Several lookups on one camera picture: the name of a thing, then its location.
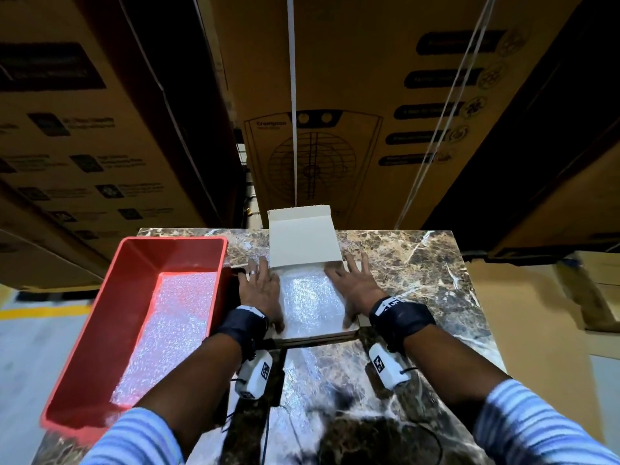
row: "table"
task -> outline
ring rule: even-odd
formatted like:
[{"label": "table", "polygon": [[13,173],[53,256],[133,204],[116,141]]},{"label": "table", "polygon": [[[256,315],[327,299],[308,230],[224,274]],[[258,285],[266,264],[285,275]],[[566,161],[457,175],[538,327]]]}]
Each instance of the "table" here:
[{"label": "table", "polygon": [[[232,266],[269,255],[269,230],[142,229],[138,235],[228,238]],[[504,369],[497,345],[451,232],[337,231],[340,248],[368,253],[379,286],[428,305],[437,323]],[[258,401],[231,394],[227,433],[204,434],[189,465],[258,464],[268,422],[266,464],[370,462],[492,463],[422,374],[395,394],[369,364],[372,328],[352,341],[274,351],[267,392]],[[47,433],[34,465],[77,464],[86,449]]]}]

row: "red tray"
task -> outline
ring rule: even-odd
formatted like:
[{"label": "red tray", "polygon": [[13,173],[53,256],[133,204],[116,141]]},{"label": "red tray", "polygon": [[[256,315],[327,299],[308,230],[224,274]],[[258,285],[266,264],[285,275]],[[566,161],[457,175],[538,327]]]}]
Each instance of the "red tray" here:
[{"label": "red tray", "polygon": [[224,237],[129,237],[121,241],[40,423],[91,445],[131,405],[112,403],[154,305],[162,273],[215,272],[205,337],[220,323],[229,266]]}]

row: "wristband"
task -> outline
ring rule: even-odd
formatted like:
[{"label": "wristband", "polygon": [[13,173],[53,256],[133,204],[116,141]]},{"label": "wristband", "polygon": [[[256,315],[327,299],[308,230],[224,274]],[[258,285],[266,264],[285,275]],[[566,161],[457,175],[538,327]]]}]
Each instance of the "wristband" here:
[{"label": "wristband", "polygon": [[435,325],[435,319],[428,307],[422,303],[407,302],[396,297],[384,297],[370,310],[370,324],[387,343],[391,352],[405,355],[403,341],[428,325]]},{"label": "wristband", "polygon": [[224,322],[213,332],[229,335],[241,346],[243,362],[254,359],[256,342],[261,341],[269,328],[269,318],[255,307],[240,305],[226,315]]}]

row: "blue striped shirt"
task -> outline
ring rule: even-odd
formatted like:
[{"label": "blue striped shirt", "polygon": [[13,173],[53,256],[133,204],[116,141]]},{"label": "blue striped shirt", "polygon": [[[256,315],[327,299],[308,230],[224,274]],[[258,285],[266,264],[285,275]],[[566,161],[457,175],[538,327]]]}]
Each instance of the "blue striped shirt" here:
[{"label": "blue striped shirt", "polygon": [[[516,380],[489,394],[474,426],[476,443],[498,465],[620,465],[620,459]],[[181,449],[155,413],[134,408],[108,430],[82,465],[179,465]]]}]

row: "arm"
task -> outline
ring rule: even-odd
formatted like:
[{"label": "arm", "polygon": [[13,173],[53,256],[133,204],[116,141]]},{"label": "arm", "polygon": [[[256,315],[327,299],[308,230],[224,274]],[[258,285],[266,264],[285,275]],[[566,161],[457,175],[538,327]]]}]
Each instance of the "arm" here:
[{"label": "arm", "polygon": [[349,320],[367,315],[388,345],[415,362],[496,463],[620,464],[576,423],[437,327],[425,305],[397,302],[380,312],[387,294],[376,284],[366,253],[361,256],[361,271],[350,254],[345,255],[350,273],[326,269],[348,302]]},{"label": "arm", "polygon": [[249,281],[239,274],[241,304],[258,309],[266,318],[238,309],[228,314],[213,336],[105,433],[84,465],[177,465],[187,459],[200,435],[213,427],[213,414],[248,346],[262,339],[269,321],[278,331],[284,327],[277,274],[271,275],[264,257],[258,271],[252,259],[248,269]]}]

